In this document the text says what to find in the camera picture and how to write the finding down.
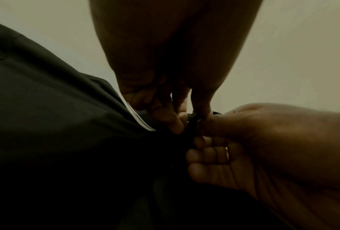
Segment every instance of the beige wall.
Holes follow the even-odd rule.
[[[86,0],[0,0],[0,23],[115,84]],[[340,0],[265,0],[212,106],[252,102],[340,111]]]

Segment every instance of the ring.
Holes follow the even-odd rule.
[[[227,163],[229,162],[229,152],[228,152],[228,147],[226,147],[226,152],[227,152]]]

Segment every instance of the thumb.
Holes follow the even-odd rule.
[[[213,115],[198,125],[198,132],[203,136],[223,137],[240,143],[249,138],[252,129],[252,122],[246,111]]]
[[[203,119],[211,114],[210,102],[215,91],[193,89],[191,92],[191,102],[193,104],[194,113]]]

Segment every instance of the dark fabric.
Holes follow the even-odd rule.
[[[114,229],[285,227],[248,195],[193,183],[182,135],[140,127],[106,81],[0,25],[0,217]]]

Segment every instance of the skin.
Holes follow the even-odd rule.
[[[96,33],[119,89],[176,134],[227,77],[261,0],[91,0]]]
[[[340,113],[251,104],[199,131],[194,181],[247,192],[297,228],[340,229]]]

